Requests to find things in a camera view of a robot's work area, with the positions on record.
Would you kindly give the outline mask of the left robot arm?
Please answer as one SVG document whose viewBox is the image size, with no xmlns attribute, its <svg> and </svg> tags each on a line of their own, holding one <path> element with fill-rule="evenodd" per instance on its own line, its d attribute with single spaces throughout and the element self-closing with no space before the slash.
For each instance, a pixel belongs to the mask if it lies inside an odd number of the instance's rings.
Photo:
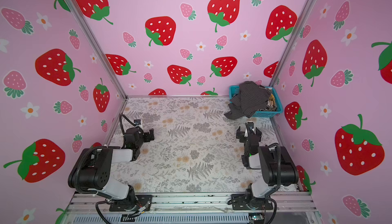
<svg viewBox="0 0 392 224">
<path fill-rule="evenodd" d="M 110 176 L 111 165 L 136 161 L 144 143 L 155 139 L 154 130 L 127 129 L 124 144 L 84 149 L 68 177 L 68 185 L 81 194 L 96 194 L 111 201 L 114 210 L 132 210 L 141 206 L 135 190 Z"/>
</svg>

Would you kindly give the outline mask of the dark grey striped shirt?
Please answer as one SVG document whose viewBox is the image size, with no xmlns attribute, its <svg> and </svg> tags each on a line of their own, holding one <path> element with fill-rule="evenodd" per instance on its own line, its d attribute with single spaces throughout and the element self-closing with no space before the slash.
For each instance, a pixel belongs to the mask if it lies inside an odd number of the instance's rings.
<svg viewBox="0 0 392 224">
<path fill-rule="evenodd" d="M 239 93 L 230 99 L 230 111 L 224 116 L 231 120 L 251 118 L 257 111 L 266 110 L 271 91 L 264 86 L 247 81 L 239 85 Z"/>
</svg>

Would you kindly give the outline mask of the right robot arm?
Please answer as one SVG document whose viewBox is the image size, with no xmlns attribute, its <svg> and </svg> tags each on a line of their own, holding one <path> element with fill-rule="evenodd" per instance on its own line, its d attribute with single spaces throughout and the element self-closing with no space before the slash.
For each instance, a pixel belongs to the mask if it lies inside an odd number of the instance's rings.
<svg viewBox="0 0 392 224">
<path fill-rule="evenodd" d="M 262 132 L 252 122 L 245 123 L 244 131 L 238 128 L 236 139 L 244 145 L 241 156 L 248 170 L 261 170 L 262 178 L 249 184 L 242 195 L 231 195 L 228 202 L 234 210 L 272 209 L 272 194 L 282 186 L 297 184 L 299 173 L 287 149 L 279 143 L 261 146 Z"/>
</svg>

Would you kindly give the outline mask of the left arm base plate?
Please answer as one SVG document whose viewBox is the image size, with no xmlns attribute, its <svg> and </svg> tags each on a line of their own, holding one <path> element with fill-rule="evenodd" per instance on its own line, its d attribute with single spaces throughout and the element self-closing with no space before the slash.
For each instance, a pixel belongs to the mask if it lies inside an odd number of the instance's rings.
<svg viewBox="0 0 392 224">
<path fill-rule="evenodd" d="M 110 212 L 142 212 L 149 211 L 153 196 L 148 194 L 137 194 L 135 197 L 127 197 L 123 200 L 113 200 L 110 204 Z"/>
</svg>

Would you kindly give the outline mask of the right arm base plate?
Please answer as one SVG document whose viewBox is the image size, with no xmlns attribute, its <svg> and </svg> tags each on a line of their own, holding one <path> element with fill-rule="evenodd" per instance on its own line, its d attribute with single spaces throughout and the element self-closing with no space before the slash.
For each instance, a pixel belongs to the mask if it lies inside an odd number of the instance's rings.
<svg viewBox="0 0 392 224">
<path fill-rule="evenodd" d="M 264 198 L 255 198 L 243 194 L 232 194 L 228 201 L 233 210 L 273 210 L 274 206 L 270 200 Z"/>
</svg>

